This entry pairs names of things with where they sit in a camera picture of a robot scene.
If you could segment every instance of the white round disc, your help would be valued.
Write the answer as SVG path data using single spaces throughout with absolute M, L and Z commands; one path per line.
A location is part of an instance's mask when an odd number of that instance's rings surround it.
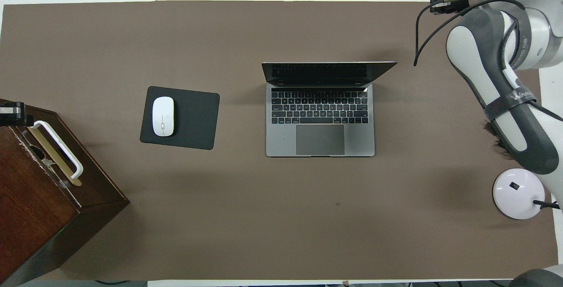
M 545 201 L 541 181 L 531 172 L 521 168 L 504 171 L 493 185 L 493 199 L 498 209 L 513 219 L 524 220 L 539 212 L 534 200 Z

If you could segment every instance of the white mouse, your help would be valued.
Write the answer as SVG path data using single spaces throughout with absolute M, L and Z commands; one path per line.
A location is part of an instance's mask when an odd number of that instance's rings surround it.
M 169 96 L 154 99 L 153 131 L 158 136 L 170 136 L 174 133 L 174 100 Z

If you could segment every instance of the desk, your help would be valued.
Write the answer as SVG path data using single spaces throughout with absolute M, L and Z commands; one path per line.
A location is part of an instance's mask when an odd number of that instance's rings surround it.
M 48 279 L 515 277 L 557 263 L 553 219 L 514 221 L 517 167 L 418 3 L 6 6 L 2 98 L 52 109 L 131 200 Z M 422 35 L 444 18 L 425 16 Z M 374 82 L 376 156 L 265 155 L 264 61 L 395 60 Z M 522 75 L 539 92 L 537 73 Z M 221 95 L 212 151 L 139 142 L 147 87 Z

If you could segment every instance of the laptop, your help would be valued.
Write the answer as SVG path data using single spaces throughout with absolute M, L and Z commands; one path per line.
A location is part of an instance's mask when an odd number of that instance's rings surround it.
M 262 63 L 266 154 L 375 155 L 371 82 L 396 62 Z

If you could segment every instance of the drawer handle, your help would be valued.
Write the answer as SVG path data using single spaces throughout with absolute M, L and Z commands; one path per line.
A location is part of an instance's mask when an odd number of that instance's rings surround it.
M 49 123 L 47 123 L 45 121 L 36 121 L 31 128 L 37 129 L 40 126 L 43 126 L 45 128 L 45 130 L 57 142 L 58 146 L 61 147 L 62 151 L 65 152 L 65 154 L 68 156 L 68 158 L 70 158 L 70 161 L 72 161 L 72 163 L 74 163 L 74 166 L 76 166 L 76 172 L 73 173 L 71 178 L 72 179 L 78 178 L 78 176 L 80 176 L 82 174 L 82 171 L 84 171 L 84 167 L 82 167 L 82 163 L 80 163 L 80 161 L 78 161 L 78 158 L 76 158 L 76 156 L 74 154 L 72 154 L 70 149 L 66 146 L 65 142 L 62 141 L 62 139 L 58 136 L 57 132 L 55 132 L 53 130 L 53 128 L 51 127 L 51 125 L 49 125 Z

